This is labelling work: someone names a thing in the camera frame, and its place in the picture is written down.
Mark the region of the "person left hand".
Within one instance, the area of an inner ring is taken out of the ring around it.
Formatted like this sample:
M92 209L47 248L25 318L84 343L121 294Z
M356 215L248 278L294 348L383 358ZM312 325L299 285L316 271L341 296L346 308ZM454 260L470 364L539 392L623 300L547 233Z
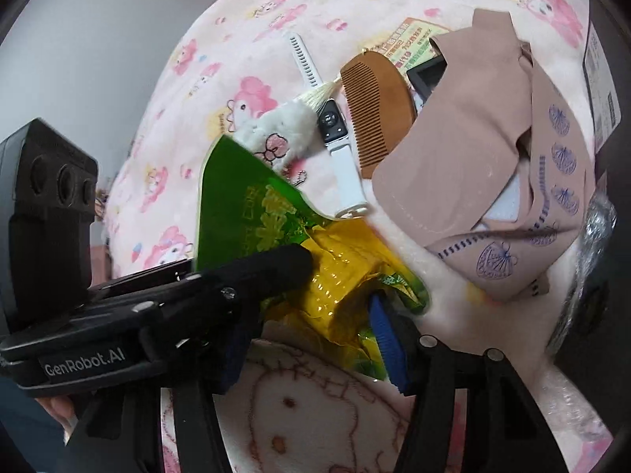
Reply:
M71 434L77 424L73 402L67 396L40 397L36 401L56 420L65 432Z

